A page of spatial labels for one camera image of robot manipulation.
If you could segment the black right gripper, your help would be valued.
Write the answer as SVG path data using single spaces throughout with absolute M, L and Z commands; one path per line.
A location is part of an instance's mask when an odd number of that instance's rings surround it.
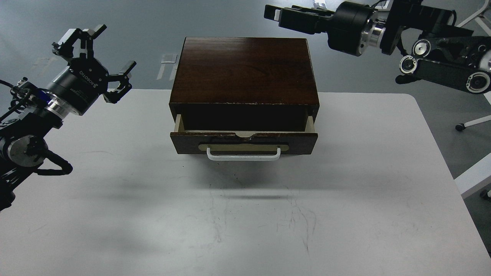
M 353 56 L 361 56 L 368 46 L 380 46 L 378 15 L 376 9 L 354 2 L 342 2 L 335 12 L 296 5 L 264 8 L 264 18 L 277 21 L 279 27 L 300 33 L 327 32 L 330 49 Z

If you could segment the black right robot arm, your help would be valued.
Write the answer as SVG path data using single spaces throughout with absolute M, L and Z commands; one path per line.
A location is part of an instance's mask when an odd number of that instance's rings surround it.
M 305 34 L 326 33 L 328 46 L 360 56 L 368 46 L 390 55 L 399 49 L 396 83 L 425 80 L 471 94 L 490 92 L 490 37 L 456 26 L 452 10 L 420 0 L 395 0 L 386 18 L 374 6 L 342 2 L 335 11 L 266 5 L 264 18 Z

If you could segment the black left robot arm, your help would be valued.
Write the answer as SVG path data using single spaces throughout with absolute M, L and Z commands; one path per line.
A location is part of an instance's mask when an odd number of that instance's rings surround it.
M 12 96 L 9 110 L 1 116 L 0 207 L 11 207 L 14 189 L 30 175 L 68 175 L 72 165 L 49 150 L 44 140 L 51 129 L 63 125 L 63 119 L 73 113 L 84 115 L 103 96 L 115 104 L 126 95 L 130 71 L 135 61 L 129 61 L 117 74 L 108 70 L 94 56 L 93 42 L 106 29 L 69 29 L 53 43 L 52 51 L 67 62 L 66 68 L 46 88 L 39 88 L 23 77 L 16 85 L 1 81 Z

